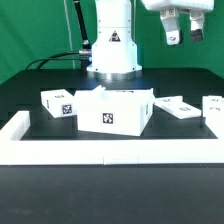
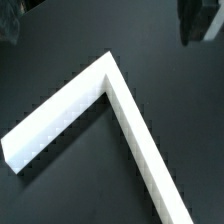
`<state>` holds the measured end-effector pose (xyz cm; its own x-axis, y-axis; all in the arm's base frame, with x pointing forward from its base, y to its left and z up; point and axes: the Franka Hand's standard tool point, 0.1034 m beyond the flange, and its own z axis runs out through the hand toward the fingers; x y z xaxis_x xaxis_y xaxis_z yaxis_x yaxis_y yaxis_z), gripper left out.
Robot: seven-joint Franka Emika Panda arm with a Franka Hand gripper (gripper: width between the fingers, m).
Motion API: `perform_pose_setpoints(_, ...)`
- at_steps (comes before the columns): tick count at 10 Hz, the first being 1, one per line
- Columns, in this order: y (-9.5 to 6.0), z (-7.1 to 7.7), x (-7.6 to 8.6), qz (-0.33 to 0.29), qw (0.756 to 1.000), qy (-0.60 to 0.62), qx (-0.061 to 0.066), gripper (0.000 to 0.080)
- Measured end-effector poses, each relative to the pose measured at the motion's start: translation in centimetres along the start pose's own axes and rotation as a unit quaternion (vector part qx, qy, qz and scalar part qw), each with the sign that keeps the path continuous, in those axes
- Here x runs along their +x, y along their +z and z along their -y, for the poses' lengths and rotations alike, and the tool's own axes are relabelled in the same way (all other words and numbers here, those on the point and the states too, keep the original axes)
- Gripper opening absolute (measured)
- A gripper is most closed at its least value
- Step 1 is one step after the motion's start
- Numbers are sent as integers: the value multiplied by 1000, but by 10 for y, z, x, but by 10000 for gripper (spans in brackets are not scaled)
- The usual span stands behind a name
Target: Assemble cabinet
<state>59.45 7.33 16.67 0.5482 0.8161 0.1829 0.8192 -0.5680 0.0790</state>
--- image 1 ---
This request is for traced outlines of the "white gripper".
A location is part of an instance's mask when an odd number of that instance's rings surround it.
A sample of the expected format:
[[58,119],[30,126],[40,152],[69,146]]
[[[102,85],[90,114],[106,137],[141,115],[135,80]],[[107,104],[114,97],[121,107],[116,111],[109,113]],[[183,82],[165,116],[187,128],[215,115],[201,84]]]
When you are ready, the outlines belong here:
[[204,13],[212,11],[214,0],[141,0],[147,10],[160,11],[160,20],[163,25],[168,45],[177,45],[181,42],[179,14],[176,8],[194,10],[190,13],[191,32],[193,43],[204,39]]

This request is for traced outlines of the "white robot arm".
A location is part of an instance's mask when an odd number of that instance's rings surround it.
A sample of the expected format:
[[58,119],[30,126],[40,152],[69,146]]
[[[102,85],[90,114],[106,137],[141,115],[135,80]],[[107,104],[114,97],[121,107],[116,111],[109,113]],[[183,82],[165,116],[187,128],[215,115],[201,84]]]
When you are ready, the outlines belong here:
[[[180,13],[189,15],[192,42],[203,39],[206,12],[214,9],[214,0],[141,0],[149,11],[158,11],[168,45],[181,43]],[[137,45],[131,37],[131,1],[95,0],[97,39],[91,50],[89,77],[105,80],[127,80],[139,77]]]

